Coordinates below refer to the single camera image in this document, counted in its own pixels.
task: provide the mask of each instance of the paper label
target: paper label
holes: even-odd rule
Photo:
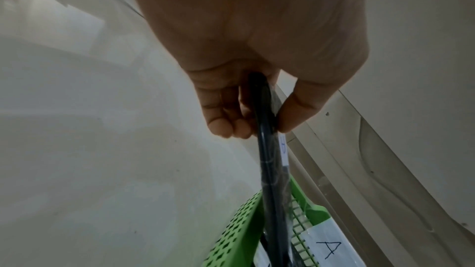
[[[279,133],[279,148],[281,149],[282,166],[288,166],[287,141],[284,133]]]
[[[256,254],[254,255],[254,265],[256,267],[271,267],[271,261],[261,242],[257,244]]]
[[[333,218],[300,234],[320,267],[364,267],[353,246]]]

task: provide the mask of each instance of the hand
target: hand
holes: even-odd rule
[[[273,85],[281,69],[298,78],[278,113],[286,133],[315,115],[368,56],[365,0],[137,1],[191,78],[209,129],[223,137],[252,134],[250,72]]]

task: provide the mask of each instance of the white label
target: white label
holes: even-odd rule
[[[284,133],[279,133],[279,148],[281,149],[282,166],[288,166],[287,142]]]
[[[261,242],[257,244],[256,254],[254,255],[254,265],[256,267],[270,267],[271,266],[271,261],[269,260],[269,256],[267,255],[267,252],[265,251]]]
[[[353,246],[333,218],[300,234],[320,267],[364,267]]]

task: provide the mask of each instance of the green plastic basket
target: green plastic basket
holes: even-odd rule
[[[306,266],[318,266],[300,234],[330,218],[325,207],[314,205],[291,178],[293,236],[292,244]],[[264,230],[264,208],[259,192],[241,205],[210,251],[202,267],[250,267]]]

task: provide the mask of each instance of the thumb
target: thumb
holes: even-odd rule
[[[287,133],[317,114],[340,86],[298,80],[277,113],[277,129]]]

